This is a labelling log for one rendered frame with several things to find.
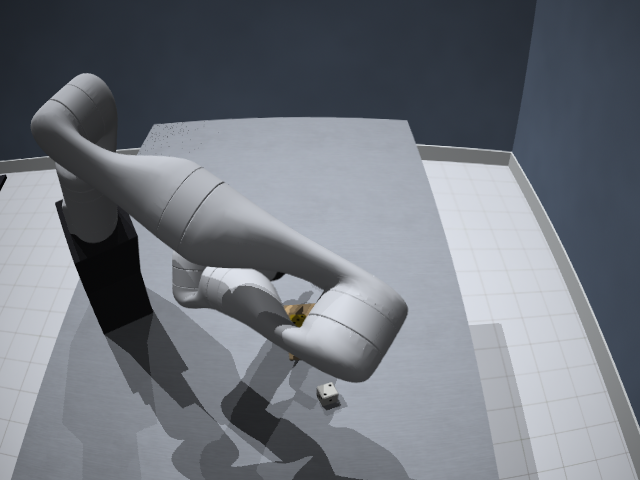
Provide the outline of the yellow die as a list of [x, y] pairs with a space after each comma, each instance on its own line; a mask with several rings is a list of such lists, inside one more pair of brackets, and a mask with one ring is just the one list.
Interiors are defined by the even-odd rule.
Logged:
[[290, 319], [292, 320], [292, 322], [299, 328], [302, 326], [302, 323], [305, 320], [305, 318], [306, 318], [306, 315], [290, 315]]

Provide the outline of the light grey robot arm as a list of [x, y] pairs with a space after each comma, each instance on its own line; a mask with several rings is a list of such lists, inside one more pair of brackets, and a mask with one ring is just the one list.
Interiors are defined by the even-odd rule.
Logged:
[[[195, 162], [116, 153], [117, 127], [112, 92], [89, 73], [73, 78], [32, 118], [35, 141], [55, 161], [70, 234], [88, 243], [107, 239], [118, 205], [173, 249], [179, 305], [230, 316], [335, 378], [371, 377], [408, 315], [393, 288]], [[277, 272], [324, 290], [300, 328], [270, 282]]]

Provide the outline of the tan flat mat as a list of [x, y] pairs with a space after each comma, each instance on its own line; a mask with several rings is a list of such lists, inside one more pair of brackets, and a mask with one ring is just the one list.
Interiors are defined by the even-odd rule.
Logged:
[[[310, 311], [312, 310], [314, 304], [299, 304], [299, 305], [284, 305], [284, 308], [286, 310], [286, 313], [289, 315], [306, 315], [306, 317], [308, 316], [308, 314], [310, 313]], [[299, 358], [295, 357], [294, 355], [289, 353], [289, 359], [290, 360], [300, 360]]]

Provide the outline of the white die with black pips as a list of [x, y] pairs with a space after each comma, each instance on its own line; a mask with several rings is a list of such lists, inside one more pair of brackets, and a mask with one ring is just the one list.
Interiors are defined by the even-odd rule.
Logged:
[[322, 404], [326, 406], [338, 401], [338, 392], [332, 382], [317, 386], [317, 397]]

